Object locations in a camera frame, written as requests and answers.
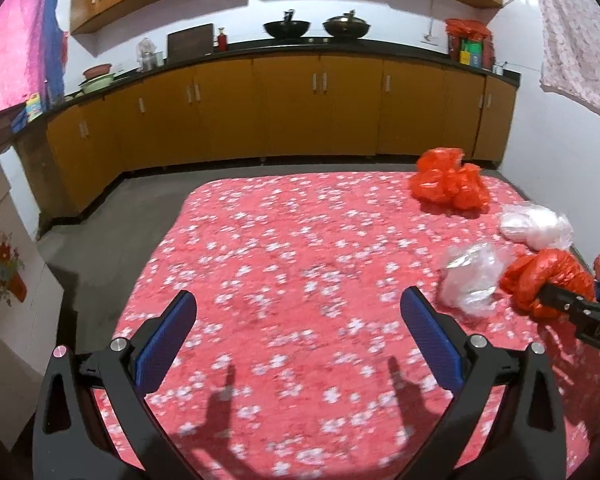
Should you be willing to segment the clear plastic bag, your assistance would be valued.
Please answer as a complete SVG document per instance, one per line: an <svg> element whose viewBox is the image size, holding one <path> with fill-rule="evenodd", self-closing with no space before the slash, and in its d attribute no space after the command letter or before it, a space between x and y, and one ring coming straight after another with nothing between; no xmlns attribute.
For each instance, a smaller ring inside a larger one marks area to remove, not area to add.
<svg viewBox="0 0 600 480"><path fill-rule="evenodd" d="M474 318L494 310L505 259L491 243L450 247L442 260L438 297L445 307Z"/></svg>

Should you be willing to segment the red plastic bag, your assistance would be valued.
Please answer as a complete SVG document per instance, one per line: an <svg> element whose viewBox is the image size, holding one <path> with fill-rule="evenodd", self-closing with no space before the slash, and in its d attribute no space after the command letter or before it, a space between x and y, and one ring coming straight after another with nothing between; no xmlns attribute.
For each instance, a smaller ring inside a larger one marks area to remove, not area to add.
<svg viewBox="0 0 600 480"><path fill-rule="evenodd" d="M541 288L551 284L586 300L593 300L594 278L566 250L544 248L535 255L515 259L500 278L500 289L512 296L514 307L532 318L557 318L558 312L539 300Z"/></svg>
<svg viewBox="0 0 600 480"><path fill-rule="evenodd" d="M412 196L455 211L486 212L491 196L481 169L463 157L461 148L433 148L422 154L408 180Z"/></svg>

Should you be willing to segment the white plastic bag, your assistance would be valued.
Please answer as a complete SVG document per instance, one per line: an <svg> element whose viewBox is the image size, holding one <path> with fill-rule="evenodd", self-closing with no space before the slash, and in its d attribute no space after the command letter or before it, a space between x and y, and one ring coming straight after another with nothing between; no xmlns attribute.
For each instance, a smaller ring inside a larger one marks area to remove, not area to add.
<svg viewBox="0 0 600 480"><path fill-rule="evenodd" d="M511 242L525 244L535 252L545 248L568 250L573 238L565 214L529 202L504 205L498 230Z"/></svg>

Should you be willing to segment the wooden lower kitchen cabinets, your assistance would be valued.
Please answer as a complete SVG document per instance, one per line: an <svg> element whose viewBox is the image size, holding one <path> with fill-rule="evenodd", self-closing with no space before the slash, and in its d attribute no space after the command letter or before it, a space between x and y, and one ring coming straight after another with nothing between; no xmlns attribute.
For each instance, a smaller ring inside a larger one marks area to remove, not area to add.
<svg viewBox="0 0 600 480"><path fill-rule="evenodd" d="M43 222L124 174L222 160L417 156L500 162L517 79L417 60L303 53L168 70L70 104L15 143Z"/></svg>

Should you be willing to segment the flower decorated white panel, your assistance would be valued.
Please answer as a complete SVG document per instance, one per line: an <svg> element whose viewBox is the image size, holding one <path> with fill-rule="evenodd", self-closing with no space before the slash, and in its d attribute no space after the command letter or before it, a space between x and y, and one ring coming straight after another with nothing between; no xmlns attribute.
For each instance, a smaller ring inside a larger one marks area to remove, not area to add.
<svg viewBox="0 0 600 480"><path fill-rule="evenodd" d="M38 405L64 290L17 212L0 165L0 440L11 448Z"/></svg>

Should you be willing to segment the pink floral hanging cloth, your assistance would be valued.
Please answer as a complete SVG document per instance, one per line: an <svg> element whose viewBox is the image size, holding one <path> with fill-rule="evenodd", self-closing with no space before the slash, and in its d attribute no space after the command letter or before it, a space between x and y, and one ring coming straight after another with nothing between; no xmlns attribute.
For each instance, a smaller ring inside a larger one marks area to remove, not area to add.
<svg viewBox="0 0 600 480"><path fill-rule="evenodd" d="M543 90L600 115L600 5L596 0L539 0Z"/></svg>

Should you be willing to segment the red bag covered containers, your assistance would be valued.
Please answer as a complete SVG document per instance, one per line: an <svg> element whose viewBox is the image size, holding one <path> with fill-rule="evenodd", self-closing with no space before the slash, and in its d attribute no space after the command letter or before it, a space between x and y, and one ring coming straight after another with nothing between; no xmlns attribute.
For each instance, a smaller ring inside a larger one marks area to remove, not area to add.
<svg viewBox="0 0 600 480"><path fill-rule="evenodd" d="M452 61L483 70L493 70L492 32L485 24L462 18L448 18L445 21L445 31Z"/></svg>

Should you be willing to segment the stacked basins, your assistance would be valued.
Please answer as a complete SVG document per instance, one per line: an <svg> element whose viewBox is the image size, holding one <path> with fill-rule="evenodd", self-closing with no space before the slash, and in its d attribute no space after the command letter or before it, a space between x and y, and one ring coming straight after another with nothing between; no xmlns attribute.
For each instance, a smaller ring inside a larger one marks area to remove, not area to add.
<svg viewBox="0 0 600 480"><path fill-rule="evenodd" d="M80 89L84 94L92 93L107 88L114 82L114 72L110 63L99 64L84 70L84 81Z"/></svg>

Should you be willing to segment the clear jar on counter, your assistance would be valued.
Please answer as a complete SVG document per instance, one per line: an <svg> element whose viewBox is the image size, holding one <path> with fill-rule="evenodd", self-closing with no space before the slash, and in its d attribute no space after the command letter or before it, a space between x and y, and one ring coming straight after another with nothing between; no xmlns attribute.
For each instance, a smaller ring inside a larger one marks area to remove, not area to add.
<svg viewBox="0 0 600 480"><path fill-rule="evenodd" d="M163 52L149 39L143 38L136 46L138 70L141 73L150 72L164 64Z"/></svg>

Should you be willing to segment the pink blue hanging cloth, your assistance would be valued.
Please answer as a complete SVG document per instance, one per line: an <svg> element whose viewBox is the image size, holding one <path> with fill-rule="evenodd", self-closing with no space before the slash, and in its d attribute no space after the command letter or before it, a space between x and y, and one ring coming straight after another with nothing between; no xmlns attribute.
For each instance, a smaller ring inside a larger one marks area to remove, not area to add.
<svg viewBox="0 0 600 480"><path fill-rule="evenodd" d="M0 112L22 105L14 130L65 96L67 35L58 0L4 0L0 6Z"/></svg>

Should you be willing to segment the dark cutting board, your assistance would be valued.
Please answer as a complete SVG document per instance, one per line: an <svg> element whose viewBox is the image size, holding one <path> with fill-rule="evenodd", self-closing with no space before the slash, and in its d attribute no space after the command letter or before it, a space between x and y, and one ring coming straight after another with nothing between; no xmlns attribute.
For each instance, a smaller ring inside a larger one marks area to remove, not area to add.
<svg viewBox="0 0 600 480"><path fill-rule="evenodd" d="M166 36L166 62L178 64L212 54L213 32L212 24L171 32Z"/></svg>

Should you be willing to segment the red bottle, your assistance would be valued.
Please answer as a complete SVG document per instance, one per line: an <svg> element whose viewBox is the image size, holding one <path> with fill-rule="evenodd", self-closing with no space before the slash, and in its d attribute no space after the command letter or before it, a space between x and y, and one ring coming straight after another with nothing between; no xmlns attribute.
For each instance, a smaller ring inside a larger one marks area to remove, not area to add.
<svg viewBox="0 0 600 480"><path fill-rule="evenodd" d="M223 27L219 28L216 41L218 42L218 50L220 52L226 52L228 50L227 36Z"/></svg>

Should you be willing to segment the black lidded wok right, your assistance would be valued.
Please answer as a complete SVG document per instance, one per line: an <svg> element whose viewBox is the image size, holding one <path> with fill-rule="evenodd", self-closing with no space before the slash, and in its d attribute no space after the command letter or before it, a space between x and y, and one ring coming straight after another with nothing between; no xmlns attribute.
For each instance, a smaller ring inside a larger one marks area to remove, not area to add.
<svg viewBox="0 0 600 480"><path fill-rule="evenodd" d="M341 40L358 40L370 31L370 24L358 18L355 10L343 13L324 21L325 32Z"/></svg>

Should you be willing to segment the black wok left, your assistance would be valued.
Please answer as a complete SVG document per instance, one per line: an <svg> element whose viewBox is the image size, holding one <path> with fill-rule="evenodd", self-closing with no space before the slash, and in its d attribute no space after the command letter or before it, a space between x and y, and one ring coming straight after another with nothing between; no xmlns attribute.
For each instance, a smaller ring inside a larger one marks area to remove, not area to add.
<svg viewBox="0 0 600 480"><path fill-rule="evenodd" d="M280 21L267 22L263 25L264 30L277 40L296 40L302 38L309 30L311 23L294 18L294 9L284 12Z"/></svg>

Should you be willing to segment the wall power outlet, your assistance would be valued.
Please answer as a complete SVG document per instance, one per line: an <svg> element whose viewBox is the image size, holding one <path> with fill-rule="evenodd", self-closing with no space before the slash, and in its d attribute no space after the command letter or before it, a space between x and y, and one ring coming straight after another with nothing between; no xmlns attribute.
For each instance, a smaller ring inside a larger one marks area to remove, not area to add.
<svg viewBox="0 0 600 480"><path fill-rule="evenodd" d="M422 36L422 42L424 44L431 44L432 46L437 46L439 44L439 39L435 36L424 35Z"/></svg>

